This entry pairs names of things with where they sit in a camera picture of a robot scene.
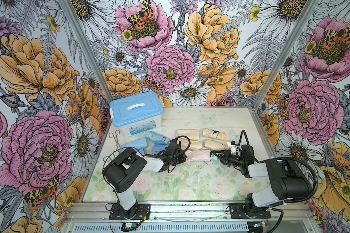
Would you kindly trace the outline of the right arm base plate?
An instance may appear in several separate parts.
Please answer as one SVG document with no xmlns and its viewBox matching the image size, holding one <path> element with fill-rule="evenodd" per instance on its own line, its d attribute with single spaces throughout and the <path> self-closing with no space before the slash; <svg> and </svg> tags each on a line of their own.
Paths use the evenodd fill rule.
<svg viewBox="0 0 350 233">
<path fill-rule="evenodd" d="M 248 206 L 245 203 L 229 203 L 225 213 L 232 219 L 270 219 L 271 213 L 268 208 L 256 207 L 253 204 Z"/>
</svg>

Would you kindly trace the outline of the pink umbrella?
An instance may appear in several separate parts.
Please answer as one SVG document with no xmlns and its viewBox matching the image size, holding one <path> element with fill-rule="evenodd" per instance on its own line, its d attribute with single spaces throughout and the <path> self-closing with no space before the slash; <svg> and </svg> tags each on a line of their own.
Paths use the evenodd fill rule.
<svg viewBox="0 0 350 233">
<path fill-rule="evenodd" d="M 209 162 L 210 150 L 188 150 L 185 152 L 186 161 L 189 162 Z"/>
<path fill-rule="evenodd" d="M 176 165 L 169 165 L 167 168 L 167 172 L 172 173 L 175 168 L 176 168 Z"/>
</svg>

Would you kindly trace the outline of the beige umbrella sleeve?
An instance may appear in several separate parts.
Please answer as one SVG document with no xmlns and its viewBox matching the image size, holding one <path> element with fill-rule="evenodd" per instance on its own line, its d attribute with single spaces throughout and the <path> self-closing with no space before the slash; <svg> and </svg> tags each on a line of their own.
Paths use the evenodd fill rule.
<svg viewBox="0 0 350 233">
<path fill-rule="evenodd" d="M 194 129 L 180 129 L 176 131 L 176 136 L 186 136 L 190 140 L 196 141 L 200 139 L 200 131 Z"/>
<path fill-rule="evenodd" d="M 191 140 L 190 142 L 184 138 L 180 138 L 179 139 L 180 143 L 181 143 L 181 149 L 185 150 L 188 145 L 189 148 L 188 150 L 201 150 L 202 149 L 202 142 L 201 141 L 193 141 Z"/>
</svg>

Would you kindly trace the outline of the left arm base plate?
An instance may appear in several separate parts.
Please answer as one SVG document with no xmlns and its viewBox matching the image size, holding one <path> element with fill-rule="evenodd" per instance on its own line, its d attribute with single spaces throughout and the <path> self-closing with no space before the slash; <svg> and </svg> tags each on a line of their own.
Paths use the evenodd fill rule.
<svg viewBox="0 0 350 233">
<path fill-rule="evenodd" d="M 143 220 L 150 218 L 151 205 L 148 203 L 134 204 L 129 210 L 124 210 L 118 203 L 113 203 L 109 209 L 110 220 Z"/>
</svg>

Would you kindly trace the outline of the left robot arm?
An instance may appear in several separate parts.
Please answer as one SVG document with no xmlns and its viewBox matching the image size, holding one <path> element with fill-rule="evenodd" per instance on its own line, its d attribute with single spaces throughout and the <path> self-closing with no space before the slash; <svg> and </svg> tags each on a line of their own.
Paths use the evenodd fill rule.
<svg viewBox="0 0 350 233">
<path fill-rule="evenodd" d="M 158 154 L 141 154 L 134 147 L 125 147 L 121 153 L 104 166 L 102 175 L 113 188 L 118 200 L 110 210 L 110 220 L 143 219 L 149 216 L 150 204 L 139 204 L 132 186 L 143 171 L 172 172 L 178 164 L 186 162 L 189 146 L 181 147 L 178 138 L 170 141 Z"/>
</svg>

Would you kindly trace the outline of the beige umbrella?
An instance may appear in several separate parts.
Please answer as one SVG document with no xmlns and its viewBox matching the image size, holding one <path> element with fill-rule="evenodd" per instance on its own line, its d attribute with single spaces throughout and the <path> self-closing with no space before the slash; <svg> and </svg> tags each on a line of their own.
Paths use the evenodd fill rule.
<svg viewBox="0 0 350 233">
<path fill-rule="evenodd" d="M 209 128 L 204 128 L 202 131 L 202 136 L 210 139 L 216 139 L 216 140 L 226 140 L 226 133 L 209 129 Z"/>
<path fill-rule="evenodd" d="M 213 150 L 213 151 L 220 151 L 220 150 L 227 150 L 228 145 L 212 140 L 212 139 L 205 139 L 204 140 L 204 147 Z"/>
</svg>

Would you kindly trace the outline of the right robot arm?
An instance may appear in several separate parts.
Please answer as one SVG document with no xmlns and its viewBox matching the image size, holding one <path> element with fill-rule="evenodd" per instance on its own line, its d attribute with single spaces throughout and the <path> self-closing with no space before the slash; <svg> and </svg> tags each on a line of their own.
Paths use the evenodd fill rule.
<svg viewBox="0 0 350 233">
<path fill-rule="evenodd" d="M 317 175 L 304 161 L 279 157 L 258 161 L 250 145 L 230 145 L 227 150 L 212 151 L 211 158 L 233 167 L 246 178 L 268 178 L 270 185 L 247 194 L 243 204 L 229 204 L 232 218 L 270 217 L 270 210 L 287 203 L 310 199 L 317 191 Z"/>
</svg>

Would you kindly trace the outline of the blue umbrella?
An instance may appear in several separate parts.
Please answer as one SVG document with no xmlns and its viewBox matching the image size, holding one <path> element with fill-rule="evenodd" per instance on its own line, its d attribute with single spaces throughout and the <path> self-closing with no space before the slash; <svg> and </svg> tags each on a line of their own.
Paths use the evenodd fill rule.
<svg viewBox="0 0 350 233">
<path fill-rule="evenodd" d="M 161 151 L 165 151 L 168 145 L 164 144 L 154 144 L 154 147 L 152 149 L 152 154 L 159 154 Z"/>
<path fill-rule="evenodd" d="M 167 145 L 170 142 L 169 138 L 152 131 L 148 132 L 145 137 L 158 145 Z"/>
</svg>

